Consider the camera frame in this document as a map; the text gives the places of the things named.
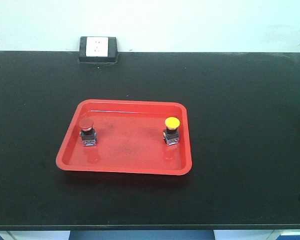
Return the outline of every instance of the red tray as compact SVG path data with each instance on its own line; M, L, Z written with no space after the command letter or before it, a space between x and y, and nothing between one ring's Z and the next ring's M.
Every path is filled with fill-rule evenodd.
M178 144L163 139L165 119L180 120ZM83 146L78 123L94 121L96 146ZM56 157L70 171L183 175L192 167L186 108L175 102L89 99L81 102Z

